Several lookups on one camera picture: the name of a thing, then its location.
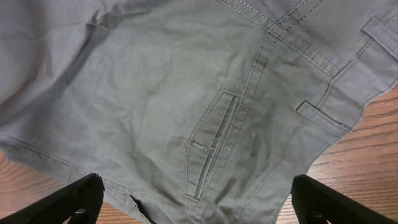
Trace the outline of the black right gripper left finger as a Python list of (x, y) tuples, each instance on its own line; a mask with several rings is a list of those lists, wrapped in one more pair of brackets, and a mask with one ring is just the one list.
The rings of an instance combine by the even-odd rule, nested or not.
[(1, 224), (95, 224), (103, 204), (104, 184), (91, 173), (1, 219)]

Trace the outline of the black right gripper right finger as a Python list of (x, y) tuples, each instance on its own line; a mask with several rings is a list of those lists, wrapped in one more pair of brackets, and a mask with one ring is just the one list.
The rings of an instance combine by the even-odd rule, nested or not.
[(294, 177), (290, 193), (300, 224), (397, 224), (307, 175)]

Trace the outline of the grey shorts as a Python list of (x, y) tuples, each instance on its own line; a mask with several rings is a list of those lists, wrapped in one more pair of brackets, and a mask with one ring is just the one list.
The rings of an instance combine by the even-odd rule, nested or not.
[(396, 85), (396, 0), (1, 2), (7, 157), (146, 223), (275, 223)]

